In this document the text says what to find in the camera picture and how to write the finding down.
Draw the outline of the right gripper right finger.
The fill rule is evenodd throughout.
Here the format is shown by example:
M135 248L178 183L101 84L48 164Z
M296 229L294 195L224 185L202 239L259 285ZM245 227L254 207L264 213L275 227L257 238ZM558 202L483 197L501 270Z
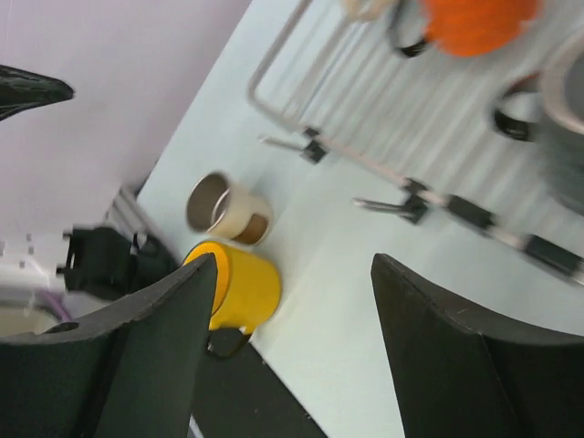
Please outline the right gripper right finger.
M583 339L461 297L385 254L371 282L409 437L580 437Z

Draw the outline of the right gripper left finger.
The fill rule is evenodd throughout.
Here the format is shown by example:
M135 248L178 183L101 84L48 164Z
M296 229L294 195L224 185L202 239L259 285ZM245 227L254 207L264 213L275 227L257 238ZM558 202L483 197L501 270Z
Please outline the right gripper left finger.
M202 255L44 333L1 340L4 437L184 437L217 267Z

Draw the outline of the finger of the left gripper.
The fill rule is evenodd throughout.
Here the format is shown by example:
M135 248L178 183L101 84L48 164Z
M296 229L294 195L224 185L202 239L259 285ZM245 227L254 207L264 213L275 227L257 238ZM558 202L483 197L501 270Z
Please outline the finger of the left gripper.
M66 82L9 66L1 66L1 114L6 120L16 114L75 97Z

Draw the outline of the dark grey mug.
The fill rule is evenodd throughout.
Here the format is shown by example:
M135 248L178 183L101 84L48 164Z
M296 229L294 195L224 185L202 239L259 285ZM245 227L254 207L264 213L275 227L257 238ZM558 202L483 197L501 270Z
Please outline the dark grey mug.
M538 95L536 121L505 110L518 94ZM509 84L494 101L496 130L515 141L534 142L542 155L544 179L553 198L583 214L583 34L554 47L540 70Z

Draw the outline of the orange mug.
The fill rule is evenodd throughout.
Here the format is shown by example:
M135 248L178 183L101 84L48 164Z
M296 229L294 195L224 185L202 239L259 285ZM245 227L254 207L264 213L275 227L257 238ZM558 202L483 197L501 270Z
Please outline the orange mug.
M543 7L541 1L530 0L422 1L427 27L416 43L405 45L399 35L405 5L400 1L395 6L387 33L393 49L409 58L419 56L430 45L455 57L491 53L519 38Z

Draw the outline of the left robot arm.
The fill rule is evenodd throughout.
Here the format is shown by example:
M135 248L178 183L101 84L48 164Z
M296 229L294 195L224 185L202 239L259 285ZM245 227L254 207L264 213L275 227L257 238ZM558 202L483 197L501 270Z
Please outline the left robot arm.
M69 291L114 301L159 281L177 266L149 230L126 236L101 224L1 240L2 289L20 295L27 308L49 307L62 320L69 318L63 305Z

